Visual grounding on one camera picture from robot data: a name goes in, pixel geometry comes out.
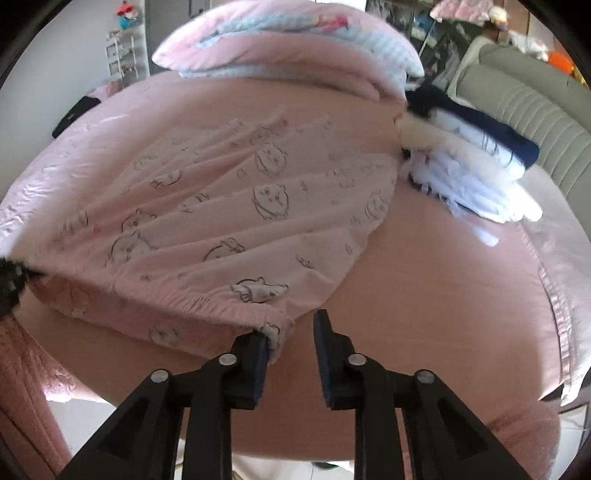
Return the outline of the pink cartoon print pajama pants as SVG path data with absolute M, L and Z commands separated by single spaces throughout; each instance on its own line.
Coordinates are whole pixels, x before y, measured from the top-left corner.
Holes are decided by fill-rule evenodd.
M 256 331 L 277 355 L 384 222 L 399 163 L 329 117 L 171 129 L 76 212 L 33 221 L 31 291 L 161 347 L 214 356 Z

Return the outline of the pink fluffy rug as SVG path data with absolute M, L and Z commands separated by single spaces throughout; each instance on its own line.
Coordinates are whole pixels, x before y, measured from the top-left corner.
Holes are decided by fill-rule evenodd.
M 549 479 L 560 440 L 555 408 L 538 400 L 468 403 L 532 479 Z

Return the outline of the pink bed sheet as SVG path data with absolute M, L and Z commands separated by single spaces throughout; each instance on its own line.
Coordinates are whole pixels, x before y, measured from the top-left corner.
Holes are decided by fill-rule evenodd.
M 283 349 L 271 355 L 262 403 L 235 416 L 235 451 L 294 460 L 353 457 L 352 415 L 322 402 L 312 338 L 318 309 L 363 354 L 392 371 L 429 369 L 467 406 L 545 402 L 560 381 L 559 338 L 522 229 L 455 218 L 401 178 L 394 122 L 403 111 L 396 103 L 297 83 L 154 76 L 90 110 L 32 161 L 2 200 L 1 252 L 25 262 L 37 240 L 34 220 L 76 212 L 112 185 L 116 166 L 171 129 L 259 123 L 274 113 L 294 126 L 329 117 L 356 146 L 399 154 L 390 210 L 342 284 L 298 318 Z M 206 357 L 161 347 L 65 316 L 41 303 L 31 285 L 16 316 L 51 357 L 112 403 L 152 371 L 194 370 L 235 341 Z

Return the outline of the black bag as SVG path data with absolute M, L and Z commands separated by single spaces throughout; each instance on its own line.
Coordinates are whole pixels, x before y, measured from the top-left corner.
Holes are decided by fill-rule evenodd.
M 98 98 L 83 96 L 58 122 L 57 126 L 51 133 L 52 138 L 57 139 L 77 119 L 100 103 L 101 100 Z

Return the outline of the white shelf rack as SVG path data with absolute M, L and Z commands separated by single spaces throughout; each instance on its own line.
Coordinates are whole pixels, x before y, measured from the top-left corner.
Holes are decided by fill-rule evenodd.
M 132 29 L 111 31 L 105 41 L 108 78 L 124 89 L 147 76 L 143 35 Z

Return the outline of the folded white striped garment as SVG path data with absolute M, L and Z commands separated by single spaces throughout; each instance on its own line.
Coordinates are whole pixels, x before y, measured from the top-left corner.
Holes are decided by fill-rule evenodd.
M 467 210 L 499 224 L 537 222 L 543 216 L 542 207 L 516 180 L 487 179 L 441 150 L 405 150 L 403 155 L 400 177 L 451 210 Z

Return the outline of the folded white printed garment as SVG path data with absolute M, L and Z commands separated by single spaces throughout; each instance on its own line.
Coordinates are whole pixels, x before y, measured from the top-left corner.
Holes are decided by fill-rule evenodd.
M 455 134 L 488 154 L 511 180 L 521 179 L 528 169 L 517 154 L 493 136 L 444 109 L 433 109 L 429 113 L 429 121 L 432 125 Z

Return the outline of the folded cream garment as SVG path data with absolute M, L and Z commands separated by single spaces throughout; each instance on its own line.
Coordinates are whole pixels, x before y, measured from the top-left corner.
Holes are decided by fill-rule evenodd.
M 441 149 L 454 152 L 462 145 L 461 139 L 457 136 L 435 127 L 413 114 L 404 113 L 394 124 L 396 124 L 400 144 L 407 150 Z

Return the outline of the folded navy garment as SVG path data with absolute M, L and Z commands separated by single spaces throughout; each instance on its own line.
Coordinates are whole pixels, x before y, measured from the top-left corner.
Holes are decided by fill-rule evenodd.
M 443 90 L 433 85 L 423 85 L 414 91 L 408 91 L 409 110 L 423 118 L 443 110 L 476 127 L 499 141 L 516 154 L 525 168 L 531 167 L 537 160 L 540 148 L 533 141 L 519 134 L 511 126 L 474 108 L 461 105 L 452 100 Z

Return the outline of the grey padded headboard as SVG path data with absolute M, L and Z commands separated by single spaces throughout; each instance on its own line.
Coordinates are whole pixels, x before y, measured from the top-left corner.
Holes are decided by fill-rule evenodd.
M 590 211 L 590 91 L 513 47 L 473 45 L 450 92 L 540 149 L 537 165 L 571 207 Z

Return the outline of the folded pink checkered duvet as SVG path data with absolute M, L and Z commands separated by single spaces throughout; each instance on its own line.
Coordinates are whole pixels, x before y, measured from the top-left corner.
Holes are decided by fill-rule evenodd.
M 386 21 L 339 3 L 233 1 L 174 30 L 151 56 L 182 77 L 243 77 L 329 86 L 370 101 L 405 101 L 425 71 Z

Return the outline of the dark glass wardrobe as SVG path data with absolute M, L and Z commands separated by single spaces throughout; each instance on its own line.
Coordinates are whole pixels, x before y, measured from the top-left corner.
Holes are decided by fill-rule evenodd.
M 365 10 L 398 29 L 416 48 L 425 76 L 413 82 L 447 90 L 481 28 L 455 19 L 434 20 L 430 11 L 435 5 L 436 1 L 367 1 Z

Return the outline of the white plush toy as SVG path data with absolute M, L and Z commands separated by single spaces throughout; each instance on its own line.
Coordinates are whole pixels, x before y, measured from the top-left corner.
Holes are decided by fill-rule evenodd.
M 548 61 L 549 49 L 542 40 L 514 30 L 509 30 L 507 34 L 509 44 L 517 48 L 524 55 L 534 57 L 543 62 Z

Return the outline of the pink hanging garment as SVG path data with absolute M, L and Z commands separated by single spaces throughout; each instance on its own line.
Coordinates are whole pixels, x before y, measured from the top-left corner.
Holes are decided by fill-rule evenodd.
M 482 24 L 489 19 L 489 11 L 494 6 L 492 0 L 443 0 L 430 11 L 430 17 L 436 21 Z

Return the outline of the red blue wall toy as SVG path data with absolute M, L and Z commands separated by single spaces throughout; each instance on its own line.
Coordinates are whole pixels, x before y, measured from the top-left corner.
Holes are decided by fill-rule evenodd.
M 138 8 L 128 1 L 122 1 L 116 11 L 118 25 L 121 30 L 127 30 L 139 24 L 140 12 Z

